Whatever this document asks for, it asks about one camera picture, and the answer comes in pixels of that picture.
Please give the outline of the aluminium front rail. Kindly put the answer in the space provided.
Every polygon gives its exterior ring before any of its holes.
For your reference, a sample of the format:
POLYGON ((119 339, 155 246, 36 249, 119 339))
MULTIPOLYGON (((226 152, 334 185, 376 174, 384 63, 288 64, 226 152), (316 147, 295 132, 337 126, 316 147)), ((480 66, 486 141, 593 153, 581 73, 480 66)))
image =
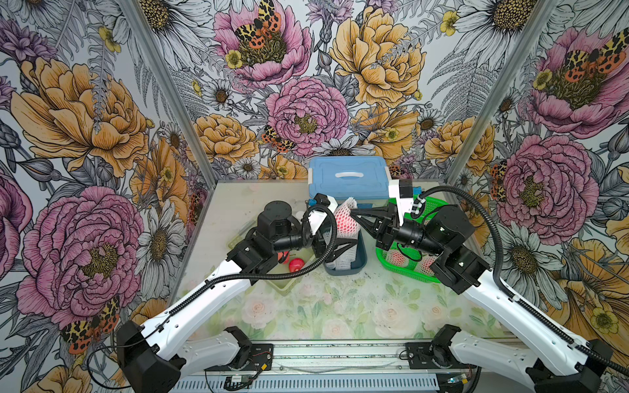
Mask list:
MULTIPOLYGON (((201 356, 211 340, 184 348, 201 356)), ((532 391, 475 365, 474 371, 412 370, 401 358, 406 342, 270 343, 275 346, 271 368, 210 372, 201 362, 168 392, 474 392, 483 373, 532 391)))

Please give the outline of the dark teal plastic tray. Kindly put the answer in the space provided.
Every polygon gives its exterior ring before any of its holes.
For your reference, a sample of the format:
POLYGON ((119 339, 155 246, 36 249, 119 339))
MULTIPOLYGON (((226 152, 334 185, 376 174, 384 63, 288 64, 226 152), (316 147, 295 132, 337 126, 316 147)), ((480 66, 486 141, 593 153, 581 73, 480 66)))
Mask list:
POLYGON ((362 232, 359 232, 357 239, 352 243, 350 247, 350 239, 342 238, 337 240, 337 249, 334 252, 335 260, 324 262, 325 271, 332 276, 349 276, 360 273, 367 264, 368 257, 363 239, 362 232), (339 262, 339 258, 344 256, 348 251, 355 248, 355 260, 349 265, 348 269, 340 270, 336 267, 336 263, 339 262))

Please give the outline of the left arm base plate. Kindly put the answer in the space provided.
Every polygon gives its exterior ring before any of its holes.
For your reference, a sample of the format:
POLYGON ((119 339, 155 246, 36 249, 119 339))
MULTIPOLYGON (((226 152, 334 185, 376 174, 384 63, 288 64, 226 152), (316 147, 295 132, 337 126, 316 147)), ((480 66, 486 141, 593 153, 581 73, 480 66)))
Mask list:
POLYGON ((219 371, 257 371, 262 368, 263 365, 266 368, 271 368, 273 362, 275 346, 269 342, 253 343, 246 347, 244 350, 240 350, 235 359, 227 365, 216 365, 211 368, 206 368, 206 371, 219 372, 219 371))

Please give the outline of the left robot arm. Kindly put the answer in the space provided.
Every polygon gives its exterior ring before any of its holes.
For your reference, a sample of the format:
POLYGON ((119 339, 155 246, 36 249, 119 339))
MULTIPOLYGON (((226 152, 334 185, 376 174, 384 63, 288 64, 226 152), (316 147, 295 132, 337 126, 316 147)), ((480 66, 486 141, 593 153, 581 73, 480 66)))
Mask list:
POLYGON ((331 260, 337 248, 338 207, 318 193, 300 219, 285 201, 272 201, 226 259, 173 306, 142 324, 129 321, 116 334, 118 365, 135 392, 168 392, 193 365, 241 367, 252 344, 237 327, 211 340, 205 354, 185 350, 190 336, 219 309, 259 281, 298 278, 331 260))

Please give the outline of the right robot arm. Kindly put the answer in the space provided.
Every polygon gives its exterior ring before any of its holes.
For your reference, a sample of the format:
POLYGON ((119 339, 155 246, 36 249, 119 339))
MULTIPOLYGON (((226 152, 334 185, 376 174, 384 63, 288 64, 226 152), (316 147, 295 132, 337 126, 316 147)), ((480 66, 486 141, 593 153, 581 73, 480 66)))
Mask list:
POLYGON ((515 348, 475 337, 444 325, 432 339, 426 360, 443 368, 454 363, 498 373, 535 392, 596 392, 612 349, 600 340, 587 341, 548 319, 516 293, 489 265, 465 246, 474 227, 457 206, 446 205, 423 224, 397 212, 395 205, 354 209, 354 219, 385 251, 392 244, 410 247, 435 260, 430 270, 453 292, 482 307, 525 345, 515 348))

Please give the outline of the blue lidded storage box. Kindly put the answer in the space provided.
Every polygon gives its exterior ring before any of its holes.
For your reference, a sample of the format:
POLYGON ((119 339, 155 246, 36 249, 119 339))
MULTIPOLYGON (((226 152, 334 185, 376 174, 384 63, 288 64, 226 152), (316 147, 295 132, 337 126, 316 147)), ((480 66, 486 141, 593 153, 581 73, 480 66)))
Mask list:
POLYGON ((316 157, 308 168, 310 198, 324 194, 337 201, 388 199, 390 180, 385 160, 377 156, 316 157))

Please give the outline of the pale green perforated basket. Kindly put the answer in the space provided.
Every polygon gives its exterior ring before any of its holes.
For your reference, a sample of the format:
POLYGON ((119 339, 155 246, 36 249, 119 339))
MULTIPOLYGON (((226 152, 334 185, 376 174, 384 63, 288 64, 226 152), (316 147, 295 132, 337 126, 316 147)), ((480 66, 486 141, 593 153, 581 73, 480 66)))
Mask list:
MULTIPOLYGON (((237 244, 244 239, 244 236, 246 235, 246 233, 247 233, 246 231, 241 231, 239 234, 237 234, 227 243, 227 247, 230 250, 234 250, 237 244)), ((316 256, 314 255, 313 250, 311 250, 310 248, 301 249, 299 251, 292 251, 289 253, 288 261, 279 265, 275 265, 275 267, 273 267, 272 270, 270 270, 269 274, 289 273, 290 262, 295 259, 303 260, 305 262, 305 266, 307 266, 307 265, 312 265, 315 262, 316 256)), ((298 277, 298 278, 290 278, 290 279, 285 279, 285 280, 270 280, 270 281, 265 281, 265 283, 271 288, 273 288, 275 291, 277 291, 277 293, 279 293, 280 295, 286 296, 298 283, 300 283, 301 280, 302 280, 302 277, 298 277)))

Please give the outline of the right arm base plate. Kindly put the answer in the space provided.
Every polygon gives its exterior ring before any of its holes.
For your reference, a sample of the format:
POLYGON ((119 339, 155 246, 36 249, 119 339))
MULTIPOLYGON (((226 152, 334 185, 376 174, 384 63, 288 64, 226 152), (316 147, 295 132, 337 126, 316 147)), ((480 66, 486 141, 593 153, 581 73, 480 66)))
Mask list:
POLYGON ((472 370, 476 367, 460 363, 449 349, 434 346, 432 342, 406 342, 401 353, 412 370, 472 370))

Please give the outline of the bright green perforated basket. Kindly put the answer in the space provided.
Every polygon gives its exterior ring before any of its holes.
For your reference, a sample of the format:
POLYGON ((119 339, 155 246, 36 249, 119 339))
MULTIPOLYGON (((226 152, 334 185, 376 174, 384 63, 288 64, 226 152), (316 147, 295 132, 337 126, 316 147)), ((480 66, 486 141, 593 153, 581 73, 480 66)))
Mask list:
MULTIPOLYGON (((446 205, 445 201, 428 196, 425 198, 424 212, 418 219, 412 219, 410 213, 405 213, 404 218, 427 224, 435 216, 436 210, 446 205)), ((377 248, 375 252, 385 270, 425 283, 439 283, 434 272, 430 270, 430 265, 436 260, 433 255, 412 247, 399 246, 396 242, 393 242, 388 251, 377 248)))

